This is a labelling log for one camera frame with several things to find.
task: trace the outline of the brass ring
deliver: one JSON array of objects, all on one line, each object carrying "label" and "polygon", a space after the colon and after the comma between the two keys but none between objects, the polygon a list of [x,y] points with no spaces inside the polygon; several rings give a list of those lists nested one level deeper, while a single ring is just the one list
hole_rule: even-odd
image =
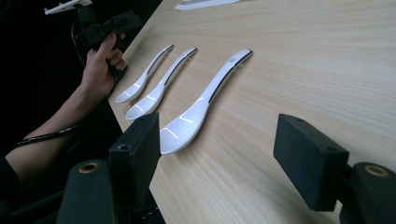
[{"label": "brass ring", "polygon": [[80,166],[79,168],[78,168],[78,171],[81,173],[81,174],[89,174],[89,173],[92,173],[92,172],[94,172],[94,171],[96,171],[97,169],[99,169],[99,163],[97,163],[97,162],[90,162],[90,163],[87,163],[87,164],[85,164],[85,165],[82,165],[82,166]]},{"label": "brass ring", "polygon": [[366,165],[364,166],[364,170],[366,170],[371,175],[376,175],[380,177],[386,177],[389,175],[386,170],[375,165]]}]

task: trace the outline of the sleeve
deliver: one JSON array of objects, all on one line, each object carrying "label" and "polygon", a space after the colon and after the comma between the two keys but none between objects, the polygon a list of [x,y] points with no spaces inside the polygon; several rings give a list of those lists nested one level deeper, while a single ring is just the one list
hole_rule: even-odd
[{"label": "sleeve", "polygon": [[11,201],[21,193],[21,182],[6,158],[0,158],[0,201]]}]

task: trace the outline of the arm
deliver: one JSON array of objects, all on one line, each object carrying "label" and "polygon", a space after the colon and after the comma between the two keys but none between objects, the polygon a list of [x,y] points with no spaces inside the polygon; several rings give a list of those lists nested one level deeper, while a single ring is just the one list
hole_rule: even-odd
[{"label": "arm", "polygon": [[[49,120],[26,138],[58,132],[76,125],[110,94],[115,81],[108,73],[106,59],[118,69],[125,65],[122,53],[118,49],[112,49],[115,43],[116,37],[111,34],[97,52],[88,52],[87,66],[80,85]],[[72,137],[73,134],[17,147],[6,155],[6,159],[22,184],[28,184],[49,167]]]}]

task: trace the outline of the white object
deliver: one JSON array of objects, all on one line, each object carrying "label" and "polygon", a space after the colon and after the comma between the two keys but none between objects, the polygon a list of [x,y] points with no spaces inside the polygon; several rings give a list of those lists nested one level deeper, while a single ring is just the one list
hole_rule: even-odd
[{"label": "white object", "polygon": [[72,0],[72,1],[64,3],[64,4],[59,4],[59,6],[54,7],[52,9],[44,8],[44,13],[46,13],[46,15],[55,14],[58,12],[63,12],[63,11],[74,9],[77,6],[85,7],[90,4],[92,4],[92,1],[90,1],[90,0]]},{"label": "white object", "polygon": [[169,51],[169,50],[171,50],[173,48],[174,48],[173,45],[168,45],[165,48],[163,48],[162,50],[160,50],[160,52],[158,52],[158,54],[155,55],[155,57],[148,64],[148,67],[143,72],[142,76],[136,81],[136,83],[134,85],[130,86],[128,89],[123,91],[117,97],[116,102],[117,103],[124,103],[124,102],[128,102],[128,101],[132,101],[137,96],[139,96],[140,93],[142,93],[142,90],[146,86],[146,83],[147,83],[147,81],[149,79],[149,76],[151,74],[150,72],[152,72],[154,70],[154,65],[158,64],[162,60],[163,55],[165,55],[165,53],[167,51]]},{"label": "white object", "polygon": [[160,130],[161,153],[169,154],[181,150],[198,133],[204,122],[206,111],[210,106],[221,83],[231,74],[235,67],[253,52],[242,49],[236,52],[219,70],[198,100],[179,117],[172,120]]},{"label": "white object", "polygon": [[184,0],[175,7],[177,10],[190,10],[201,7],[214,7],[239,2],[239,0]]},{"label": "white object", "polygon": [[177,68],[186,61],[192,54],[194,54],[198,49],[191,48],[182,53],[175,62],[168,69],[166,74],[163,76],[158,85],[151,91],[146,97],[142,98],[139,102],[133,105],[125,115],[127,119],[137,119],[143,115],[147,115],[157,108],[163,98],[163,93],[166,87],[175,78],[173,74],[176,73]]}]

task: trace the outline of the spoon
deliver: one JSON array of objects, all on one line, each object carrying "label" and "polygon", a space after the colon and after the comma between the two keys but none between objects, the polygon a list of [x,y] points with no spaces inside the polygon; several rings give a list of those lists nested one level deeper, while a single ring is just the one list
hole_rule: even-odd
[{"label": "spoon", "polygon": [[161,153],[181,150],[198,133],[217,90],[235,67],[248,58],[253,51],[242,49],[236,52],[218,71],[213,80],[195,103],[179,117],[160,130]]},{"label": "spoon", "polygon": [[191,48],[182,53],[171,65],[166,74],[163,76],[163,79],[161,79],[160,83],[158,83],[154,90],[152,90],[151,93],[149,93],[146,97],[142,98],[139,102],[133,105],[126,113],[125,118],[137,119],[140,116],[154,111],[155,108],[157,108],[157,106],[160,104],[166,87],[169,86],[169,83],[171,83],[175,77],[172,75],[176,72],[177,68],[196,51],[198,51],[198,49]]},{"label": "spoon", "polygon": [[128,89],[123,91],[116,99],[117,103],[124,103],[127,101],[132,101],[134,100],[137,96],[140,95],[142,90],[145,88],[146,83],[149,79],[149,76],[151,75],[151,71],[153,71],[154,64],[158,64],[163,59],[163,55],[165,55],[166,52],[171,50],[174,47],[174,45],[168,45],[160,52],[158,52],[157,55],[151,60],[151,62],[148,64],[148,67],[146,70],[143,72],[142,76],[136,81],[136,83],[132,86],[130,86]]}]

